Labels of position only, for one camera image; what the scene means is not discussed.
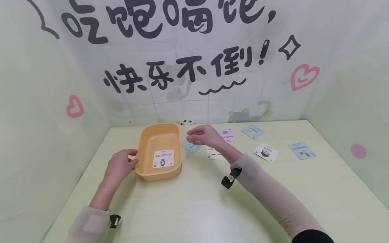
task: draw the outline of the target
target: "pink heart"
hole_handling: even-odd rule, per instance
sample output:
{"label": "pink heart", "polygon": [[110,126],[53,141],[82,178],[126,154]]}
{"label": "pink heart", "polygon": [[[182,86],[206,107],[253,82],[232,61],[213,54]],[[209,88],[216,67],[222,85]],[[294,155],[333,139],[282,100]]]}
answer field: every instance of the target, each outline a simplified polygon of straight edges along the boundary
{"label": "pink heart", "polygon": [[[77,103],[79,107],[79,111],[77,112],[72,112],[72,109],[74,108],[74,102]],[[84,108],[82,107],[80,99],[77,97],[77,95],[72,94],[69,96],[69,105],[66,107],[66,113],[70,118],[77,118],[80,117],[84,114]]]}
{"label": "pink heart", "polygon": [[[308,78],[305,78],[305,79],[301,79],[300,77],[297,77],[297,82],[298,83],[303,83],[302,85],[300,86],[296,86],[296,73],[300,70],[300,69],[304,69],[304,76],[307,76],[310,72],[315,72],[315,76],[313,78],[311,78],[309,81]],[[293,91],[296,91],[296,90],[299,90],[299,89],[302,89],[304,88],[305,86],[308,86],[310,85],[311,83],[313,83],[315,81],[315,79],[317,78],[317,76],[319,75],[319,72],[320,72],[320,68],[318,66],[314,66],[312,68],[309,68],[309,65],[308,64],[301,64],[300,66],[298,66],[292,73],[292,76],[291,76],[291,85],[292,85],[292,90]]]}

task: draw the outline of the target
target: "black strap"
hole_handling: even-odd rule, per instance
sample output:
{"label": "black strap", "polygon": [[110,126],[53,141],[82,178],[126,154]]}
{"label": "black strap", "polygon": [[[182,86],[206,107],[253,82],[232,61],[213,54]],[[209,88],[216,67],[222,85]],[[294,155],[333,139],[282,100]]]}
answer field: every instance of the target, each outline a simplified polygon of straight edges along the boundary
{"label": "black strap", "polygon": [[121,216],[117,215],[117,214],[112,214],[111,216],[109,216],[109,219],[111,221],[111,225],[109,227],[116,229],[116,227],[119,224],[119,221],[121,219]]}
{"label": "black strap", "polygon": [[233,168],[229,176],[223,178],[221,184],[225,188],[229,189],[232,186],[232,184],[234,184],[235,179],[240,175],[241,172],[242,172],[242,167]]}

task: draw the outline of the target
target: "wall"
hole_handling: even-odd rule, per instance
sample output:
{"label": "wall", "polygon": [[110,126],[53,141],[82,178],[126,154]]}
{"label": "wall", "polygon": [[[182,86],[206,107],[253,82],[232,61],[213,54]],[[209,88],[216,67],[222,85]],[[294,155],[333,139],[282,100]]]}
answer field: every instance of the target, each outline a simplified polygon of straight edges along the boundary
{"label": "wall", "polygon": [[388,7],[383,3],[372,16],[308,118],[389,208]]}
{"label": "wall", "polygon": [[35,1],[113,126],[304,119],[371,8],[364,0]]}
{"label": "wall", "polygon": [[[40,242],[106,135],[89,82],[27,1],[0,4],[0,242]],[[69,97],[79,98],[67,114]]]}

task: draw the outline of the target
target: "table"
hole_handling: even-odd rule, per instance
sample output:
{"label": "table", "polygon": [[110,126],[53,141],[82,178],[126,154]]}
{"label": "table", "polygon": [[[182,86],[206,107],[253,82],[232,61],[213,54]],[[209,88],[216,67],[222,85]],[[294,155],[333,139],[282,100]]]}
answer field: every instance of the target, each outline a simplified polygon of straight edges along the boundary
{"label": "table", "polygon": [[[253,140],[240,130],[247,123],[214,124],[233,128],[237,149],[252,155],[315,215],[335,242],[386,242],[389,210],[308,121],[258,122],[265,134]],[[181,140],[195,125],[180,126]],[[92,199],[107,161],[121,149],[137,148],[143,127],[111,128],[54,223],[45,243],[64,242],[67,230]],[[289,143],[305,141],[316,158],[300,160]],[[253,151],[265,142],[280,151],[270,164]],[[207,160],[205,146],[191,154],[182,148],[182,171],[169,180],[146,182],[135,173],[121,184],[111,210],[122,216],[107,242],[261,242],[290,243],[282,227],[239,183],[227,190],[227,161]]]}

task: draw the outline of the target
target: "pink dot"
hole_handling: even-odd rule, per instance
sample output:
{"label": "pink dot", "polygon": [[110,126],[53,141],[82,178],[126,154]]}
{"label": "pink dot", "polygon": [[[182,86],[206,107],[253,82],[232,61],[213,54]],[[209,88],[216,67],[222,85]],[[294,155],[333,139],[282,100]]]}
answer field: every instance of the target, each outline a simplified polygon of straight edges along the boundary
{"label": "pink dot", "polygon": [[359,143],[354,143],[350,147],[351,154],[357,158],[357,159],[364,159],[366,158],[367,151],[366,148]]}

